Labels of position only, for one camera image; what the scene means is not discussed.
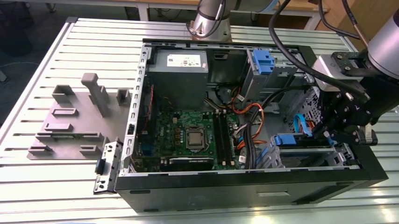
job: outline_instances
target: metal bracket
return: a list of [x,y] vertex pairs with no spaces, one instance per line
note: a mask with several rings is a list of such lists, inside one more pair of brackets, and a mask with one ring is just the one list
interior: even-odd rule
[[122,145],[113,141],[105,144],[101,159],[98,159],[94,172],[98,174],[94,180],[93,194],[116,194],[114,183],[118,171],[118,160]]
[[361,67],[361,64],[364,63],[363,53],[333,52],[331,57],[340,68],[341,74],[348,77],[373,77],[381,74],[373,69]]

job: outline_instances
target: slotted aluminum surface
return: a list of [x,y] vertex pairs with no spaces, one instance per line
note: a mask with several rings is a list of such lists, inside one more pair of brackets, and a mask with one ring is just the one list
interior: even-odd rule
[[[233,26],[231,33],[235,42],[272,43],[265,28]],[[308,45],[316,54],[347,51],[351,47],[331,32],[281,29],[277,34],[285,44]],[[372,149],[389,179],[315,205],[136,214],[118,195],[92,194],[94,161],[28,160],[26,149],[53,102],[53,87],[68,84],[74,90],[82,90],[84,72],[97,73],[98,84],[108,92],[134,86],[142,38],[189,39],[189,34],[181,23],[78,19],[76,24],[64,25],[0,130],[0,222],[399,222],[399,115],[395,112],[385,114],[373,127],[380,144]]]

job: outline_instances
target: blue latch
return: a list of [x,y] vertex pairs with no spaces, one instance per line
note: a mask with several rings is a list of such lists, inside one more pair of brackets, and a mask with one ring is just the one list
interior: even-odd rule
[[257,159],[256,159],[256,165],[260,163],[260,161],[261,161],[264,155],[267,154],[267,152],[268,152],[268,149],[267,149],[267,147],[265,147],[264,150],[263,150],[263,152],[261,152],[261,154],[260,154],[260,156],[259,156]]
[[268,75],[275,68],[275,59],[268,50],[253,50],[253,61],[259,67],[259,74]]
[[277,146],[283,145],[296,145],[296,140],[292,134],[280,134],[275,136],[275,144]]

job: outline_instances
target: ram slot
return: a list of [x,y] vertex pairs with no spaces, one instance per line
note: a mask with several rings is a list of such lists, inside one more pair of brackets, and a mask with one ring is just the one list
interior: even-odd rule
[[213,113],[213,132],[215,132],[215,143],[216,143],[216,153],[217,153],[217,164],[225,165],[225,155],[223,146],[223,137],[220,129],[220,114]]
[[221,129],[221,139],[223,139],[223,149],[228,165],[235,165],[231,154],[231,143],[228,134],[228,123],[225,119],[225,113],[220,114],[220,129]]

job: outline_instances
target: power supply label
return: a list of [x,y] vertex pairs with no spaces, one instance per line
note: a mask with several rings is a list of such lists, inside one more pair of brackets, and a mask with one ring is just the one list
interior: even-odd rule
[[168,55],[168,67],[200,67],[200,55]]

